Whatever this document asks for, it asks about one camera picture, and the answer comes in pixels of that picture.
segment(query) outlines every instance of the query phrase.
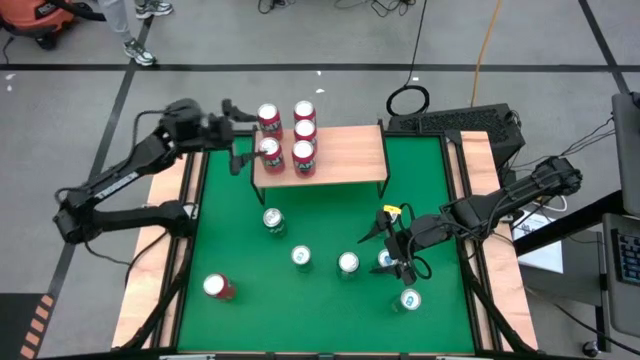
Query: person's leg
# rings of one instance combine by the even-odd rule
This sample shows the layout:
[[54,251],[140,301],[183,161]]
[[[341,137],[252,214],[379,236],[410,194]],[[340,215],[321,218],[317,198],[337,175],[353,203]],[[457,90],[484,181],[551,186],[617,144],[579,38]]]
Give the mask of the person's leg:
[[124,53],[142,66],[153,65],[156,58],[140,44],[129,31],[127,21],[127,9],[125,0],[98,0],[100,9],[104,14],[107,24],[124,43]]
[[98,4],[107,20],[107,24],[116,35],[120,36],[122,42],[126,43],[133,40],[133,36],[129,31],[124,0],[98,0]]

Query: white paper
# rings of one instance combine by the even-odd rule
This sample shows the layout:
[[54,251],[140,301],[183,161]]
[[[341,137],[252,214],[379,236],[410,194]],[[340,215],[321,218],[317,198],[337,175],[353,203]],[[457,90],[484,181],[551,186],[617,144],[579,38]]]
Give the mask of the white paper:
[[[529,215],[529,213],[529,211],[525,210],[524,216]],[[545,216],[533,214],[524,223],[513,229],[513,238],[515,241],[518,241],[519,238],[547,225],[548,223],[549,220],[547,220]],[[556,241],[553,244],[522,255],[518,258],[518,262],[523,265],[533,266],[539,269],[562,274],[564,271],[562,265],[562,242]]]

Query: wooden table frame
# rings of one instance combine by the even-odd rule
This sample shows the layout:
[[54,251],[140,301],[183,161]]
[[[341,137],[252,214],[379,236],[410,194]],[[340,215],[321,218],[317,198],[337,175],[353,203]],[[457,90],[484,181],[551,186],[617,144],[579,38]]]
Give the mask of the wooden table frame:
[[[461,141],[458,145],[450,142],[446,148],[443,148],[444,153],[448,153],[445,166],[450,167],[452,175],[450,179],[452,184],[448,185],[455,189],[455,197],[464,197],[469,193],[487,194],[497,190],[499,183],[487,134],[484,132],[462,132],[459,133],[459,137]],[[148,203],[158,205],[176,198],[185,202],[193,202],[198,199],[201,194],[197,192],[202,189],[200,185],[203,183],[205,175],[199,171],[204,168],[200,166],[202,160],[202,154],[191,155],[186,160],[180,160],[170,169],[154,176]],[[163,229],[160,227],[141,229],[136,245],[136,254],[162,232]],[[496,232],[511,238],[509,227],[505,224],[499,225]],[[132,269],[114,334],[114,347],[128,341],[146,320],[158,302],[159,295],[168,287],[169,279],[171,279],[168,276],[169,269],[173,269],[172,275],[175,276],[180,268],[185,247],[186,239],[169,239],[169,236],[166,236],[165,240],[141,257]],[[467,244],[467,249],[471,251],[470,243]],[[480,278],[483,278],[483,270],[486,271],[485,280],[489,283],[494,303],[520,337],[529,346],[537,348],[513,246],[504,240],[491,236],[484,242],[482,254],[484,256],[477,256],[471,261],[473,271]],[[179,317],[181,312],[177,312],[176,309],[178,303],[184,301],[184,296],[185,292],[181,291],[174,297],[160,323],[162,330],[154,332],[154,335],[145,343],[145,347],[171,346],[177,342],[177,331],[175,331],[174,324],[180,322],[179,318],[176,319],[176,315]],[[496,331],[488,321],[486,311],[478,299],[469,301],[475,303],[469,308],[477,319],[477,335],[474,334],[476,348],[484,350],[501,350],[502,348],[508,351],[508,344],[501,341],[500,336],[496,336]]]

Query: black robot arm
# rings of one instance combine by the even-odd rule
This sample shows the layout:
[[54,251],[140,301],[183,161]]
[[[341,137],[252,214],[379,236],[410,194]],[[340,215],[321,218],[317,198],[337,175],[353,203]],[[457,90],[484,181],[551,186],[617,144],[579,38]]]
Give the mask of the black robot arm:
[[[198,151],[228,151],[230,171],[240,169],[257,153],[236,156],[233,153],[233,126],[230,120],[253,122],[257,118],[239,111],[230,100],[222,102],[223,116],[205,114],[197,102],[183,99],[163,111],[141,113],[161,114],[151,135],[137,143],[129,156],[79,187],[56,192],[60,204],[53,217],[65,242],[78,244],[95,239],[104,231],[131,229],[149,225],[165,227],[173,236],[191,233],[189,215],[178,201],[124,211],[102,212],[95,207],[142,176],[157,174],[171,167],[182,154]],[[67,191],[64,199],[60,192]]]
[[551,157],[540,163],[534,172],[488,195],[472,195],[440,207],[441,214],[427,214],[412,219],[408,228],[396,231],[391,217],[378,211],[373,229],[360,242],[381,232],[387,232],[385,246],[393,267],[378,268],[402,278],[406,285],[417,277],[413,266],[414,254],[451,237],[474,238],[477,241],[489,237],[504,215],[512,213],[540,196],[571,195],[580,189],[582,175],[566,158]]

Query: red soda can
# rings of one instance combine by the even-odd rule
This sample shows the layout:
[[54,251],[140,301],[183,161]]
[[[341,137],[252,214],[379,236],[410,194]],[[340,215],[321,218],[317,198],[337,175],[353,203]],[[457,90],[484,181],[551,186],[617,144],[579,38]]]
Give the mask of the red soda can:
[[293,107],[293,118],[296,123],[300,120],[311,120],[315,124],[316,109],[312,103],[306,100],[299,101],[296,106]]
[[236,287],[226,276],[211,274],[204,279],[204,292],[216,299],[231,300],[236,296]]
[[305,140],[310,142],[314,149],[318,147],[316,124],[311,120],[300,120],[293,128],[293,135],[296,141]]
[[284,155],[282,146],[274,138],[264,138],[260,141],[259,151],[262,152],[264,169],[270,174],[279,174],[284,171]]
[[258,122],[264,136],[282,140],[282,121],[280,121],[280,112],[275,105],[263,104],[260,106],[258,108]]
[[298,176],[313,176],[316,173],[316,150],[313,144],[305,140],[293,144],[293,164]]

